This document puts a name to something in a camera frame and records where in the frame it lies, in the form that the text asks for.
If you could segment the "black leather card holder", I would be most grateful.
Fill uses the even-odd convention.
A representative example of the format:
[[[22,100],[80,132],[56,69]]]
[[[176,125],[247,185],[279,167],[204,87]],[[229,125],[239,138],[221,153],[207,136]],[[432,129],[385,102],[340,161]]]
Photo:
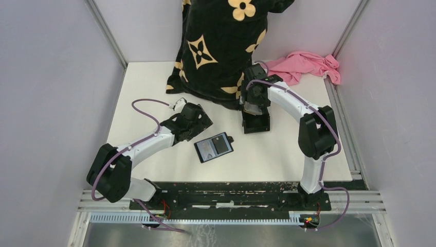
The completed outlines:
[[[228,148],[229,148],[229,150],[228,150],[227,152],[222,153],[222,154],[217,154],[216,149],[215,149],[215,147],[214,147],[214,145],[213,145],[213,142],[212,142],[212,139],[213,139],[214,137],[216,137],[216,136],[219,136],[219,135],[223,135],[223,136],[226,137],[227,146],[228,146]],[[201,156],[201,153],[200,153],[200,151],[199,151],[199,146],[198,146],[198,145],[201,144],[201,143],[204,142],[204,141],[210,141],[211,145],[213,146],[214,151],[215,151],[215,157],[214,157],[213,159],[216,159],[216,158],[218,158],[218,157],[221,157],[221,156],[223,156],[223,155],[226,155],[226,154],[231,153],[231,152],[234,151],[234,149],[233,149],[233,147],[232,147],[232,143],[234,142],[233,137],[227,135],[226,132],[222,132],[222,133],[220,133],[220,134],[218,134],[218,135],[215,135],[215,136],[213,136],[213,137],[210,137],[210,138],[207,138],[207,139],[204,139],[204,140],[201,140],[201,141],[198,141],[198,142],[194,143],[194,147],[195,147],[196,153],[197,153],[198,158],[199,158],[199,161],[200,161],[201,163],[205,163],[205,162],[204,162],[203,159],[202,159],[202,156]]]

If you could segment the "black plastic bin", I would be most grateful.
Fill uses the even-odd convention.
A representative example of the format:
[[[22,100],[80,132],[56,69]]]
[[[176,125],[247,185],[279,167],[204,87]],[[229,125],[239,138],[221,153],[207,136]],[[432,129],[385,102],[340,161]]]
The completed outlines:
[[[261,115],[253,115],[242,111],[242,126],[244,134],[270,131],[270,115],[267,108],[263,108]]]

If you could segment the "dark grey credit card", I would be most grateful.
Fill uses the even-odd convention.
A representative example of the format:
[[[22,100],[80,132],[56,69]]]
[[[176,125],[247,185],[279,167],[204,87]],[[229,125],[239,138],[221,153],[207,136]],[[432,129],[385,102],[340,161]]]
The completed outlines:
[[[226,137],[223,135],[216,136],[212,139],[213,145],[217,154],[225,153],[229,150],[226,142]]]

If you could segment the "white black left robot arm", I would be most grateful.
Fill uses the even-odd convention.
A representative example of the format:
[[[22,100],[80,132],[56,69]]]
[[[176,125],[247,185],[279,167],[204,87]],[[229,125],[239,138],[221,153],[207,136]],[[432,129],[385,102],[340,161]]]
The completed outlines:
[[[115,203],[128,198],[142,201],[149,209],[158,208],[161,189],[149,179],[132,177],[133,169],[159,151],[192,140],[213,124],[201,105],[189,102],[183,102],[181,110],[167,120],[151,119],[157,127],[144,137],[120,146],[106,143],[99,148],[86,177],[94,201]]]

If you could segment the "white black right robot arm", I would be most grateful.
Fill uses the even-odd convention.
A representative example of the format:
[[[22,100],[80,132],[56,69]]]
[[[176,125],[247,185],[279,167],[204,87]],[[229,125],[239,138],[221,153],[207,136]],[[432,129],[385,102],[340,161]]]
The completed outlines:
[[[299,125],[298,146],[304,154],[303,175],[297,191],[297,204],[312,209],[322,195],[323,163],[339,146],[333,109],[319,107],[293,91],[278,75],[268,75],[260,64],[245,69],[240,86],[240,109],[245,134],[270,130],[268,107],[275,103]]]

